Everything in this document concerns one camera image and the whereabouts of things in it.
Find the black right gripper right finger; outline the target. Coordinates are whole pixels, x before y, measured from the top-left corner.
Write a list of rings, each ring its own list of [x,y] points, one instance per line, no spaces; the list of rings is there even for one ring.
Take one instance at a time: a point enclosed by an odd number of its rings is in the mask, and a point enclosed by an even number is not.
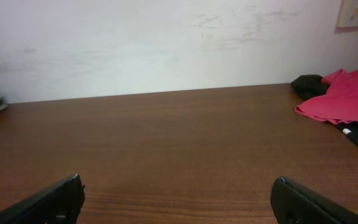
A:
[[[275,180],[270,204],[278,224],[358,224],[358,214],[288,177]]]

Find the wall control panel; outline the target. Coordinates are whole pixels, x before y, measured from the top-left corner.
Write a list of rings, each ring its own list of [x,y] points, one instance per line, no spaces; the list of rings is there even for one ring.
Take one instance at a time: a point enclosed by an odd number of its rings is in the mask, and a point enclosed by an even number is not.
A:
[[[334,33],[358,31],[358,0],[342,0]]]

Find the red orange t-shirt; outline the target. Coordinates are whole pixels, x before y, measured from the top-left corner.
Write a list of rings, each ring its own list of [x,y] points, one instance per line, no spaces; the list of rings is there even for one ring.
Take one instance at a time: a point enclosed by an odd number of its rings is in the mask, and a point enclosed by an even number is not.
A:
[[[296,106],[295,111],[317,121],[332,124],[358,122],[358,69],[340,69],[323,77],[328,90]]]

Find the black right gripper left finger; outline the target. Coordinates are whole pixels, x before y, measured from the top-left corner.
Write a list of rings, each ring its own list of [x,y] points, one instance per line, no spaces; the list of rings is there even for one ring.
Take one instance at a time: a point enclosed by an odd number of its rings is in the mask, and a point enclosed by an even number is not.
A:
[[[0,211],[0,224],[76,224],[85,202],[78,174]]]

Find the dark garment on table right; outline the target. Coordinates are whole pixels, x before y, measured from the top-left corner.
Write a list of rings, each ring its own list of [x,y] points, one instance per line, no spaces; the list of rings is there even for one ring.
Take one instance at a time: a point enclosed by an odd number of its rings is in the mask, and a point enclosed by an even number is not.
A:
[[[304,101],[325,95],[329,84],[322,82],[320,75],[300,75],[291,82],[293,91]],[[335,127],[358,147],[358,122],[338,123]]]

